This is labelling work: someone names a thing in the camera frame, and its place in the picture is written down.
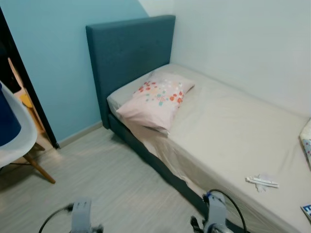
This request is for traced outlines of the pink pillow with coloured dots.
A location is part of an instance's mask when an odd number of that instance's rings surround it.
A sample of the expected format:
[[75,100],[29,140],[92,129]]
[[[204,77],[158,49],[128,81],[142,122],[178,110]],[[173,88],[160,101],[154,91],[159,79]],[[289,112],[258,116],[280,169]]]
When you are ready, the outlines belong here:
[[127,122],[168,134],[184,96],[194,86],[184,76],[154,71],[114,113]]

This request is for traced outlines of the cream cartoon print blanket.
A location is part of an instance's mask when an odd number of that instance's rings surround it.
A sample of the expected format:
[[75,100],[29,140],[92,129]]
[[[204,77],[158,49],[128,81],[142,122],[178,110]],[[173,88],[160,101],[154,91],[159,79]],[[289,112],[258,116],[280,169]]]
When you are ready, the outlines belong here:
[[309,161],[311,159],[311,120],[305,124],[300,135],[299,135],[301,145],[304,148],[305,156]]

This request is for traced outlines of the white tube-shaped item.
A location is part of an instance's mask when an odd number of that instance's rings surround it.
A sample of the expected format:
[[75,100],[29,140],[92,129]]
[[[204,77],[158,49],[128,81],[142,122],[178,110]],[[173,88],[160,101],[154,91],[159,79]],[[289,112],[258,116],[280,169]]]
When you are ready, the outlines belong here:
[[249,183],[253,183],[256,185],[258,189],[265,189],[265,188],[279,188],[280,185],[274,181],[264,179],[260,176],[256,177],[246,177],[245,180]]

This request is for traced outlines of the mattress with beige sheet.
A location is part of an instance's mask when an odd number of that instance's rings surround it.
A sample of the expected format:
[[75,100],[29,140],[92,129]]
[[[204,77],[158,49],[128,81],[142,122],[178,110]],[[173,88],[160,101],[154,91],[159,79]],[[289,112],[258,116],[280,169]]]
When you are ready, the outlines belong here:
[[[301,210],[311,203],[311,171],[299,139],[307,119],[180,65],[160,71],[195,82],[168,134],[114,113],[149,74],[107,97],[111,115],[196,194],[221,189],[230,195],[236,206],[227,204],[229,220],[236,226],[243,215],[251,233],[311,233]],[[258,189],[245,180],[256,176],[280,187]]]

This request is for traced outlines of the beige skirting board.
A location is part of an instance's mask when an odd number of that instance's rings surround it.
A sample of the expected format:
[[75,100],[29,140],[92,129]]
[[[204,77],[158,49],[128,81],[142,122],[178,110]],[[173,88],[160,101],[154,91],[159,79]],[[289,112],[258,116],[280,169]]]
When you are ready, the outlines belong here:
[[78,140],[79,138],[84,137],[86,134],[89,134],[92,131],[95,131],[95,130],[99,129],[102,126],[103,126],[103,124],[102,124],[101,121],[96,122],[92,126],[89,126],[89,127],[85,128],[82,131],[79,131],[77,133],[72,134],[71,136],[65,138],[64,140],[59,141],[58,142],[58,146],[59,146],[59,148],[66,147],[69,144],[71,144],[71,143],[75,142],[76,140]]

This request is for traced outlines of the small yellow object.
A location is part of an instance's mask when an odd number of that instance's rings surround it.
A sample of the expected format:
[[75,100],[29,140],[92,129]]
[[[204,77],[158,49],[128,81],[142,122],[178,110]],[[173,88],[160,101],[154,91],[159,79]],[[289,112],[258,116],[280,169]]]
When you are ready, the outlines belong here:
[[21,100],[22,104],[24,104],[25,107],[33,109],[33,102],[29,98],[29,95],[22,93],[18,96],[18,98]]

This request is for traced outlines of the teal upholstered bed headboard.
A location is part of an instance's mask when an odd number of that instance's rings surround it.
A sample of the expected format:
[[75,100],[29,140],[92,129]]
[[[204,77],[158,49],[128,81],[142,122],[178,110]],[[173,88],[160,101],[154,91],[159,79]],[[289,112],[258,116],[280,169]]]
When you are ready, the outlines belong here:
[[109,129],[107,97],[156,68],[169,64],[176,17],[163,15],[85,27],[102,124]]

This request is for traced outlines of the dark teal bed frame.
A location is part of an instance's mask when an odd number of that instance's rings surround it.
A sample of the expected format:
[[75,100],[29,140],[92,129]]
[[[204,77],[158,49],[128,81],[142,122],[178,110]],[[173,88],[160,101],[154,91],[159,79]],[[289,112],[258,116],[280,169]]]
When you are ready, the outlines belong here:
[[196,194],[190,187],[187,186],[184,180],[176,177],[165,164],[157,158],[155,155],[151,154],[145,145],[140,142],[131,131],[118,120],[115,116],[108,114],[107,115],[107,126],[108,129],[113,131],[118,138],[126,142],[128,146],[138,154],[144,162],[151,166],[161,177],[165,180],[171,187],[177,190],[180,195],[182,195],[189,204],[199,211],[199,213],[207,217],[208,216],[208,204],[204,203],[204,200],[200,195]]

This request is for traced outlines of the dark door frame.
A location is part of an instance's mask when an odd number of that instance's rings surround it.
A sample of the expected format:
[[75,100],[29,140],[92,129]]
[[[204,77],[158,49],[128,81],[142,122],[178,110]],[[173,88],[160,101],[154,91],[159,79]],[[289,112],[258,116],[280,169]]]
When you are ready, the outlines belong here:
[[24,90],[33,103],[34,111],[37,113],[38,122],[44,129],[45,136],[50,142],[54,149],[59,149],[60,145],[56,140],[56,137],[51,129],[51,125],[47,116],[45,115],[42,104],[38,98],[38,95],[34,89],[33,82],[29,76],[27,69],[25,68],[24,62],[18,51],[17,45],[15,43],[13,34],[6,20],[6,16],[2,8],[0,7],[0,57],[11,59],[13,68],[17,71],[14,75],[16,78],[19,77],[22,80],[22,90]]

